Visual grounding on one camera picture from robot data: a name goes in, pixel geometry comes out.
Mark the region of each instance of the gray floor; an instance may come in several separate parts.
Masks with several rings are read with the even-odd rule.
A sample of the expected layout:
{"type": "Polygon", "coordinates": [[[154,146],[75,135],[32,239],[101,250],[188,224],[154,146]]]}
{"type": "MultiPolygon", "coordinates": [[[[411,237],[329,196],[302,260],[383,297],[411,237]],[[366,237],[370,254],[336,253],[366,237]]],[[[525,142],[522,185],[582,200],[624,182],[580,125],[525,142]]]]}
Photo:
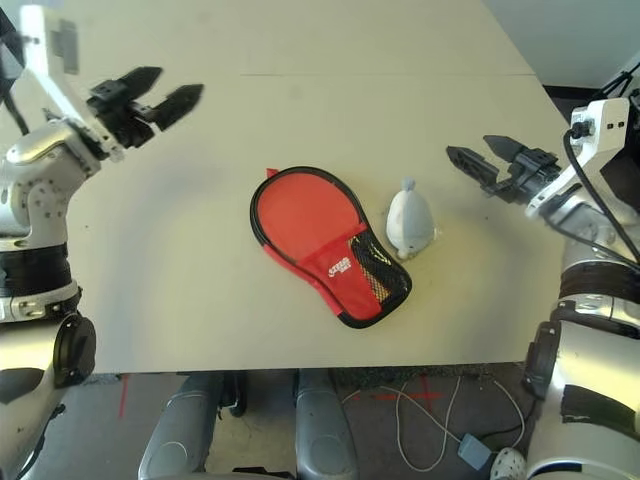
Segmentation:
{"type": "MultiPolygon", "coordinates": [[[[531,400],[519,384],[521,367],[498,365],[491,371],[526,411],[531,400]]],[[[242,418],[223,412],[216,425],[208,471],[228,472],[237,466],[295,471],[292,376],[291,371],[251,372],[248,411],[242,418]]],[[[136,478],[146,441],[165,401],[182,379],[176,375],[132,375],[123,407],[123,382],[114,381],[114,377],[72,389],[64,400],[67,412],[50,425],[45,448],[28,478],[136,478]]],[[[455,381],[456,377],[417,377],[409,383],[407,392],[417,394],[417,401],[443,419],[455,381]]],[[[354,389],[353,385],[338,386],[341,396],[354,389]]],[[[445,460],[433,472],[411,471],[396,447],[394,407],[393,395],[379,389],[364,391],[345,404],[363,480],[488,478],[486,469],[476,472],[460,460],[452,443],[445,460]]],[[[481,434],[517,424],[517,418],[490,377],[463,377],[451,416],[452,431],[481,434]]],[[[407,455],[418,466],[428,465],[439,454],[441,432],[408,403],[402,404],[401,421],[407,455]]],[[[516,436],[517,432],[496,436],[489,445],[498,449],[516,436]]]]}

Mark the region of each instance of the cable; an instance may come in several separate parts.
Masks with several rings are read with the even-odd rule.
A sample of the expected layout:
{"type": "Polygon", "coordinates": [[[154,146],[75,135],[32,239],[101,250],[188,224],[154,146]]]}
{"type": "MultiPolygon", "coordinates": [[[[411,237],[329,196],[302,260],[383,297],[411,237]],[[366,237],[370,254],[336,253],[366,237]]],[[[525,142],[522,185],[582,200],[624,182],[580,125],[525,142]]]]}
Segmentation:
{"type": "Polygon", "coordinates": [[[629,71],[623,70],[622,72],[620,72],[620,74],[616,78],[614,78],[609,83],[607,83],[604,87],[600,88],[600,90],[595,92],[589,98],[589,101],[591,102],[593,100],[602,100],[604,98],[607,98],[623,82],[624,82],[624,86],[620,90],[620,93],[618,93],[618,97],[621,97],[622,95],[624,95],[624,92],[626,91],[627,87],[631,83],[631,80],[633,80],[633,72],[635,72],[638,68],[640,68],[640,62],[636,63],[636,65],[633,68],[631,68],[629,71]]]}
{"type": "Polygon", "coordinates": [[[40,457],[40,453],[42,452],[42,448],[44,447],[44,440],[45,440],[44,434],[46,433],[47,428],[49,427],[49,423],[51,423],[51,420],[55,419],[58,415],[61,415],[62,413],[64,413],[65,410],[66,410],[66,407],[63,403],[58,405],[53,410],[53,412],[51,413],[51,416],[49,417],[49,421],[47,422],[47,424],[44,427],[44,430],[42,431],[42,435],[40,435],[40,438],[38,439],[38,443],[33,449],[33,452],[31,453],[29,460],[27,460],[27,463],[22,467],[22,470],[20,470],[20,472],[16,476],[16,480],[21,480],[27,473],[29,473],[29,471],[36,464],[36,461],[38,460],[38,458],[40,457]]]}
{"type": "MultiPolygon", "coordinates": [[[[0,45],[4,43],[6,43],[6,36],[0,37],[0,45]]],[[[0,87],[0,103],[4,101],[5,105],[7,106],[7,111],[20,129],[20,133],[22,133],[22,135],[26,135],[27,133],[29,133],[29,127],[27,126],[27,122],[25,122],[24,117],[13,101],[13,96],[11,95],[11,82],[6,83],[6,80],[4,78],[4,66],[2,64],[2,58],[0,58],[0,87]]]]}
{"type": "Polygon", "coordinates": [[[605,215],[605,217],[607,217],[609,222],[611,222],[611,225],[613,226],[615,231],[618,233],[618,235],[620,235],[620,238],[622,239],[624,244],[627,246],[629,251],[633,254],[636,260],[636,263],[640,262],[640,251],[638,251],[635,244],[633,243],[633,240],[629,238],[629,235],[627,235],[627,232],[625,231],[625,229],[622,227],[622,225],[620,225],[620,222],[618,222],[613,212],[609,209],[609,207],[604,202],[600,194],[596,191],[595,187],[587,177],[587,174],[582,169],[580,162],[578,162],[578,159],[576,158],[575,153],[573,153],[573,147],[571,146],[571,135],[572,135],[572,131],[567,130],[567,132],[562,137],[562,142],[564,143],[564,149],[567,153],[567,156],[569,157],[569,163],[571,164],[574,171],[576,172],[576,175],[580,179],[580,182],[582,182],[582,185],[584,186],[585,190],[589,192],[589,195],[591,195],[593,200],[600,207],[600,209],[602,210],[602,213],[605,215]]]}
{"type": "Polygon", "coordinates": [[[576,235],[575,233],[570,232],[569,230],[565,230],[564,228],[560,227],[560,224],[562,222],[560,222],[560,224],[555,224],[549,219],[547,215],[541,215],[541,216],[544,219],[547,226],[553,231],[558,232],[560,235],[564,235],[565,237],[570,238],[571,240],[575,240],[576,242],[587,245],[593,248],[594,250],[599,250],[603,253],[606,253],[607,255],[614,258],[615,260],[618,260],[619,262],[624,263],[627,267],[640,272],[640,265],[635,263],[633,260],[629,260],[628,258],[620,255],[618,252],[614,252],[613,250],[607,247],[604,247],[599,243],[592,242],[591,240],[587,240],[586,238],[576,235]]]}
{"type": "MultiPolygon", "coordinates": [[[[538,405],[538,399],[533,397],[533,400],[531,401],[531,406],[529,407],[529,410],[527,411],[527,414],[524,416],[525,425],[529,424],[529,420],[531,419],[531,416],[533,415],[533,412],[535,411],[537,405],[538,405]]],[[[494,435],[502,435],[502,434],[505,434],[505,433],[515,432],[520,427],[521,427],[521,424],[518,423],[517,425],[514,425],[512,427],[508,427],[508,428],[504,428],[502,430],[495,430],[493,432],[483,433],[482,435],[478,435],[478,440],[485,440],[485,439],[487,439],[489,437],[493,437],[494,435]]]]}
{"type": "Polygon", "coordinates": [[[442,430],[443,432],[445,432],[447,435],[449,435],[453,440],[455,440],[456,442],[460,443],[461,440],[454,435],[453,433],[451,433],[449,431],[449,429],[447,427],[445,427],[444,425],[442,425],[437,418],[435,418],[426,408],[424,408],[422,405],[420,405],[418,402],[416,402],[413,398],[411,398],[409,395],[407,395],[406,393],[404,393],[401,390],[398,390],[396,388],[391,388],[391,387],[385,387],[385,386],[380,386],[379,388],[381,388],[382,390],[388,390],[390,392],[394,392],[396,393],[398,396],[404,398],[405,400],[409,400],[411,403],[413,403],[416,407],[418,407],[422,413],[424,413],[427,417],[429,417],[433,423],[435,423],[438,427],[440,427],[440,430],[442,430]]]}
{"type": "Polygon", "coordinates": [[[358,395],[362,390],[358,389],[353,393],[350,393],[349,395],[347,395],[346,397],[344,397],[342,399],[342,401],[340,402],[342,405],[344,405],[345,403],[347,403],[349,400],[351,400],[353,397],[355,397],[356,395],[358,395]]]}
{"type": "Polygon", "coordinates": [[[494,379],[493,383],[496,385],[496,387],[498,387],[500,390],[502,390],[504,392],[504,394],[507,396],[507,398],[509,400],[511,400],[511,403],[515,407],[516,412],[518,412],[518,417],[520,417],[520,435],[518,435],[518,438],[516,438],[516,441],[513,442],[513,445],[511,445],[511,448],[515,448],[516,445],[518,445],[520,443],[520,440],[522,440],[522,437],[524,437],[524,430],[526,428],[526,424],[525,424],[525,421],[524,421],[524,416],[522,415],[522,410],[520,410],[520,407],[518,406],[516,401],[513,399],[513,397],[509,393],[509,391],[506,388],[504,388],[499,381],[494,379]]]}
{"type": "Polygon", "coordinates": [[[444,428],[443,428],[444,433],[442,435],[442,449],[440,450],[440,456],[436,459],[435,462],[433,462],[428,467],[424,467],[424,468],[416,467],[413,463],[411,463],[411,461],[409,461],[409,459],[407,458],[407,454],[404,451],[404,447],[402,446],[402,434],[401,434],[401,427],[400,427],[400,398],[402,398],[403,395],[405,395],[404,389],[406,388],[408,382],[405,382],[404,385],[402,385],[402,388],[400,389],[400,393],[402,395],[399,394],[398,397],[396,398],[396,444],[398,445],[398,451],[400,452],[400,455],[402,456],[404,463],[406,463],[407,466],[414,472],[419,472],[419,473],[430,472],[434,468],[436,468],[438,465],[440,465],[440,462],[444,458],[444,454],[447,450],[447,434],[451,435],[451,433],[447,430],[447,428],[449,427],[449,417],[451,416],[451,409],[453,407],[453,402],[455,401],[456,395],[458,394],[458,389],[460,388],[460,380],[461,380],[461,377],[458,377],[458,381],[456,382],[456,388],[453,390],[453,394],[451,394],[451,400],[449,400],[449,406],[447,407],[447,414],[444,417],[444,428]]]}

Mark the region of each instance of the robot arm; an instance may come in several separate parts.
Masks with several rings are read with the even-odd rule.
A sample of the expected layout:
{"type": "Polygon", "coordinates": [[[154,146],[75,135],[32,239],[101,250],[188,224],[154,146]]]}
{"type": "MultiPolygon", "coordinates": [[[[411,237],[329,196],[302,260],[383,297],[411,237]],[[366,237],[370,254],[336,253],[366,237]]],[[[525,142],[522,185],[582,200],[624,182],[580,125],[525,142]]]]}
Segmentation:
{"type": "Polygon", "coordinates": [[[197,104],[203,86],[177,89],[156,107],[136,99],[162,72],[140,67],[91,89],[67,85],[77,70],[75,28],[43,7],[21,10],[26,71],[61,116],[22,137],[0,160],[0,478],[13,480],[34,451],[65,389],[93,370],[92,323],[67,262],[72,195],[129,147],[165,130],[197,104]]]}
{"type": "MultiPolygon", "coordinates": [[[[592,102],[574,111],[571,145],[583,168],[599,171],[625,141],[627,99],[592,102]]],[[[528,454],[527,478],[638,478],[640,464],[640,266],[610,216],[576,171],[508,137],[487,136],[510,177],[480,155],[449,147],[452,163],[482,189],[525,204],[567,237],[559,298],[527,354],[524,383],[544,400],[528,454]]],[[[632,246],[640,244],[636,212],[606,202],[632,246]]]]}

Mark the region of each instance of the mesh pocket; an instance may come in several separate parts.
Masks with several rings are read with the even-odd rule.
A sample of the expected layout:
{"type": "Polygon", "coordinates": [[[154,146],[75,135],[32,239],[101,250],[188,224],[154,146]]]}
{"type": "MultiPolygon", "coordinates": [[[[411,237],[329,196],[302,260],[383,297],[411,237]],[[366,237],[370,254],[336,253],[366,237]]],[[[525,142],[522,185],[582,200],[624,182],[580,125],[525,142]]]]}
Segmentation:
{"type": "Polygon", "coordinates": [[[389,258],[387,252],[376,246],[368,230],[351,238],[350,247],[383,308],[406,297],[411,286],[406,281],[404,270],[389,258]]]}

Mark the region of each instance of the white table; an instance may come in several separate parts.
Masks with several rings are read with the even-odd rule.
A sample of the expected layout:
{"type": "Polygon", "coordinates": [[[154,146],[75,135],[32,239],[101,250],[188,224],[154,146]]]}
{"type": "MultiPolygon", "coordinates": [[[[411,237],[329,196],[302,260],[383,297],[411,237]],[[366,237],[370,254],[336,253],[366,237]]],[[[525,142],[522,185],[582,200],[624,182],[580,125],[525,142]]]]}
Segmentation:
{"type": "MultiPolygon", "coordinates": [[[[481,2],[74,0],[62,12],[79,30],[79,92],[140,65],[165,68],[148,103],[206,85],[188,118],[106,163],[72,202],[98,372],[524,358],[557,295],[562,241],[486,199],[445,148],[493,161],[482,136],[505,134],[560,152],[566,125],[481,2]],[[432,207],[438,238],[405,263],[411,295],[369,329],[344,326],[251,232],[265,169],[294,165],[347,183],[385,244],[402,177],[432,207]]],[[[21,79],[15,94],[32,124],[36,89],[21,79]]]]}

